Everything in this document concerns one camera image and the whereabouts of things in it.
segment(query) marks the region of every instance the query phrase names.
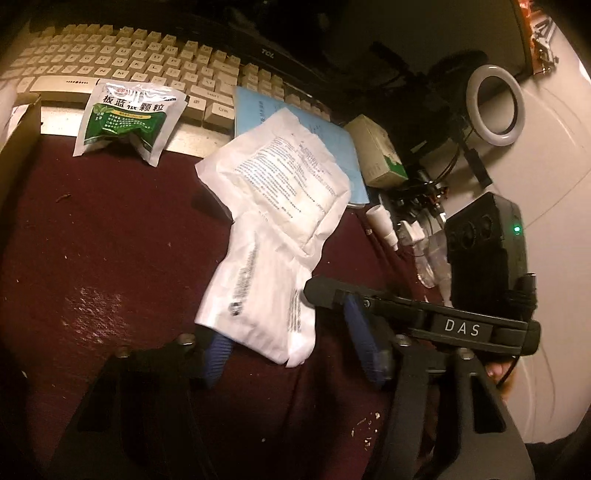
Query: white packet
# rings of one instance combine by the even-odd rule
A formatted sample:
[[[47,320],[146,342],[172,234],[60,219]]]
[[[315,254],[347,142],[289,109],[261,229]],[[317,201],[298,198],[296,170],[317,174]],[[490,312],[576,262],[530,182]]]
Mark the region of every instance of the white packet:
[[[166,146],[187,102],[183,92],[155,83],[101,79],[82,116],[73,157],[129,138],[153,167]]]
[[[288,109],[196,164],[234,224],[196,323],[288,367],[314,348],[302,290],[350,199],[349,179]]]

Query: white ring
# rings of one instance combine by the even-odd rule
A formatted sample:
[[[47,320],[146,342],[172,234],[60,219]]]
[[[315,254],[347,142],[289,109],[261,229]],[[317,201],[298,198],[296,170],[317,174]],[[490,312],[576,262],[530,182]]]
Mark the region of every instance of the white ring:
[[[511,125],[507,130],[501,133],[494,133],[482,121],[480,116],[480,109],[478,108],[478,90],[482,82],[489,77],[497,77],[503,80],[511,89],[513,96],[513,105],[515,106],[515,113]],[[474,127],[475,132],[480,137],[496,147],[504,147],[511,145],[521,132],[525,125],[525,102],[523,100],[523,93],[517,80],[513,78],[508,71],[502,69],[497,65],[483,65],[478,67],[472,73],[470,80],[468,80],[468,87],[466,88],[466,107],[470,122]]]

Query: white plastic tube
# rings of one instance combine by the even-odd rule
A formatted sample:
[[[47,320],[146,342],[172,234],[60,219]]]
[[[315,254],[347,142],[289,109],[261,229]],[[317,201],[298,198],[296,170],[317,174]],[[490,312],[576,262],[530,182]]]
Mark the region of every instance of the white plastic tube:
[[[390,212],[387,211],[383,205],[371,207],[365,215],[371,225],[372,230],[381,238],[386,240],[386,243],[394,250],[398,250],[398,237],[394,232]]]
[[[515,113],[511,125],[501,133],[491,131],[482,120],[478,107],[478,90],[482,82],[489,77],[497,77],[503,80],[511,89]],[[517,140],[525,125],[525,102],[519,83],[508,71],[497,65],[483,65],[472,73],[466,88],[466,108],[474,131],[485,141],[496,147],[511,145]]]

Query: cardboard box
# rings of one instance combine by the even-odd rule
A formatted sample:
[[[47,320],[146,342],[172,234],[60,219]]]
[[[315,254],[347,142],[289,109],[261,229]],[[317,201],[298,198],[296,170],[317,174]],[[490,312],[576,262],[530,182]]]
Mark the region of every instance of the cardboard box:
[[[27,105],[0,151],[0,206],[4,203],[24,160],[41,135],[41,99],[37,93],[20,93],[14,106]]]
[[[357,150],[359,168],[369,187],[388,189],[408,180],[408,176],[386,130],[365,115],[345,125]]]

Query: debris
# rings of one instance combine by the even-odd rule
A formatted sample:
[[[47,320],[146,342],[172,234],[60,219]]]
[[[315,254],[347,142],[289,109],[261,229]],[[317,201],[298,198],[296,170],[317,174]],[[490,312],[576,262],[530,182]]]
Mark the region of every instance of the debris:
[[[64,195],[62,195],[61,197],[58,197],[58,198],[56,199],[56,203],[57,203],[57,202],[61,202],[62,200],[68,199],[68,198],[70,198],[71,196],[72,196],[72,194],[71,194],[71,193],[65,193]]]

